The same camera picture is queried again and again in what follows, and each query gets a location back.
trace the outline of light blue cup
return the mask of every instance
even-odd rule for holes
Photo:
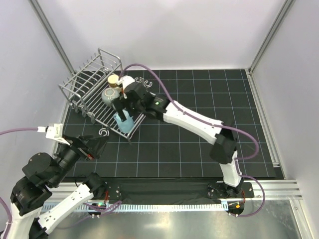
[[[123,113],[126,117],[126,121],[122,122],[121,117],[117,112],[113,115],[113,118],[122,133],[129,133],[134,127],[134,121],[126,110],[123,110]]]

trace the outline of black grid table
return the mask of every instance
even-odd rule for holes
[[[161,70],[155,73],[180,104],[213,119],[233,119],[237,128],[259,141],[259,154],[240,163],[243,174],[276,176],[244,70]],[[153,85],[149,90],[163,93],[149,72],[129,71],[127,74],[151,80]],[[88,118],[69,110],[64,133],[99,136],[101,128],[101,125],[91,124]],[[252,154],[254,143],[245,136],[237,136],[239,157]],[[68,176],[97,172],[102,177],[221,177],[220,166],[209,157],[210,149],[209,143],[192,132],[145,119],[133,135],[131,145],[110,132],[101,158],[95,162],[77,162]]]

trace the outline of reflective metal floor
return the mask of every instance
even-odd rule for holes
[[[248,201],[249,213],[261,201]],[[73,213],[61,226],[83,218]],[[89,219],[68,230],[56,229],[50,239],[301,239],[289,201],[266,201],[257,215],[234,218],[226,212],[120,213]]]

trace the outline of white wall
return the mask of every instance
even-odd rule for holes
[[[288,177],[319,229],[319,1],[296,1],[254,76]]]
[[[71,63],[98,47],[124,65],[248,68],[284,0],[40,0]]]
[[[68,72],[27,0],[1,1],[0,33],[0,131],[59,121],[65,101],[57,84]],[[7,203],[28,159],[52,146],[42,133],[0,136],[0,196]],[[0,206],[0,231],[6,220]]]

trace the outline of dish rack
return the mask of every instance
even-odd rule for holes
[[[91,60],[83,63],[83,67],[76,74],[72,74],[66,83],[58,86],[76,113],[81,112],[82,116],[89,117],[92,123],[100,123],[131,142],[130,139],[145,115],[134,115],[134,127],[129,133],[122,133],[113,118],[115,110],[106,106],[101,98],[102,91],[109,85],[107,78],[115,71],[122,70],[122,62],[118,56],[99,48],[98,54],[95,53]]]

